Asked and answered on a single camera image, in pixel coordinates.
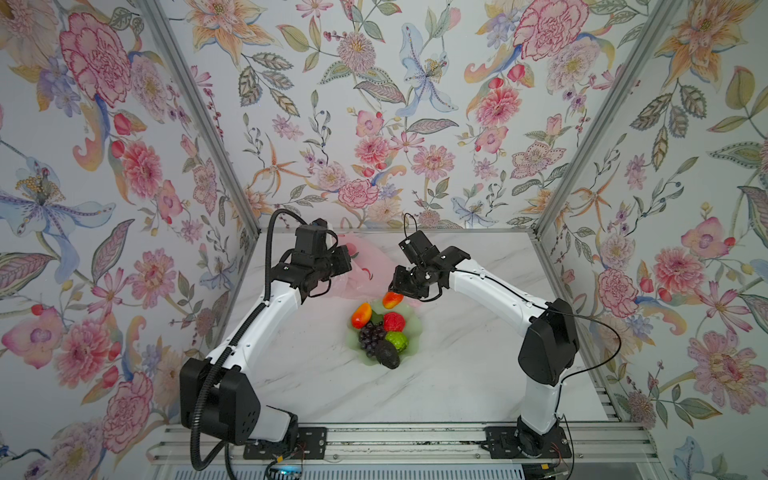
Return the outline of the light green fruit plate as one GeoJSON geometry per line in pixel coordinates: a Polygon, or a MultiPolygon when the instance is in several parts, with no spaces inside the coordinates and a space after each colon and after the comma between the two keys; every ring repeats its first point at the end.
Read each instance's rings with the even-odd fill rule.
{"type": "Polygon", "coordinates": [[[417,311],[400,302],[392,308],[381,301],[361,303],[347,321],[346,346],[366,365],[398,368],[420,348],[423,333],[417,311]]]}

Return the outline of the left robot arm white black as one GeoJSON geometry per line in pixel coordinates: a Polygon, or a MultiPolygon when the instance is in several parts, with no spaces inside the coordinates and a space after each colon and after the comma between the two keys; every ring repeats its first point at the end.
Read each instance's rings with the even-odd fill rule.
{"type": "Polygon", "coordinates": [[[274,229],[265,239],[264,289],[236,329],[203,359],[190,359],[180,371],[181,422],[190,448],[200,452],[205,436],[215,448],[271,444],[292,449],[298,440],[295,414],[261,402],[252,377],[280,325],[310,298],[352,269],[351,256],[323,219],[300,221],[294,245],[273,259],[274,229]]]}

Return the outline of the pink plastic bag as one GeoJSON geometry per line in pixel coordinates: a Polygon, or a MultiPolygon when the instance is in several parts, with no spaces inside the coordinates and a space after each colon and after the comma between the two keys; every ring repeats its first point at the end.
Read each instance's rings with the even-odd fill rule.
{"type": "Polygon", "coordinates": [[[331,279],[329,295],[348,300],[381,300],[389,292],[397,264],[362,236],[341,234],[339,244],[347,247],[352,269],[331,279]]]}

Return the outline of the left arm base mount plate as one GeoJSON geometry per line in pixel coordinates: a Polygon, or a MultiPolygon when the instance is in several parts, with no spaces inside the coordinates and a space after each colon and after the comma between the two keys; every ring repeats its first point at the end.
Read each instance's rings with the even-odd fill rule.
{"type": "Polygon", "coordinates": [[[285,437],[278,442],[258,440],[246,444],[243,452],[244,460],[323,460],[328,445],[328,429],[326,427],[299,426],[291,428],[285,437]]]}

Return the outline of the red orange tomato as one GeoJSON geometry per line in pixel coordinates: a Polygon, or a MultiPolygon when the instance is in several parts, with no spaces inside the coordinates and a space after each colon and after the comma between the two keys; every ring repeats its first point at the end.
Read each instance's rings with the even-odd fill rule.
{"type": "Polygon", "coordinates": [[[382,306],[387,310],[392,310],[398,306],[404,299],[402,294],[395,292],[387,292],[382,298],[382,306]]]}

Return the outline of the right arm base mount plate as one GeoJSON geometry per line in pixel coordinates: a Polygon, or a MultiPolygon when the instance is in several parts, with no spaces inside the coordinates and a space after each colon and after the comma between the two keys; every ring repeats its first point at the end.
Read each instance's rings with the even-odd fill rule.
{"type": "Polygon", "coordinates": [[[526,425],[501,425],[484,428],[485,450],[492,459],[571,459],[573,450],[567,432],[555,424],[545,434],[526,425]]]}

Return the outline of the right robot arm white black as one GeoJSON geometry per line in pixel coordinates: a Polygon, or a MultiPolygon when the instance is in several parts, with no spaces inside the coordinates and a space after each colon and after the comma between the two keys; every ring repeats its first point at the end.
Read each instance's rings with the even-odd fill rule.
{"type": "Polygon", "coordinates": [[[421,230],[406,234],[399,248],[410,265],[395,268],[390,291],[422,303],[454,291],[488,309],[520,337],[513,345],[526,383],[510,440],[519,455],[543,456],[564,433],[558,418],[561,382],[580,348],[572,307],[561,298],[547,301],[513,286],[458,247],[440,251],[421,230]]]}

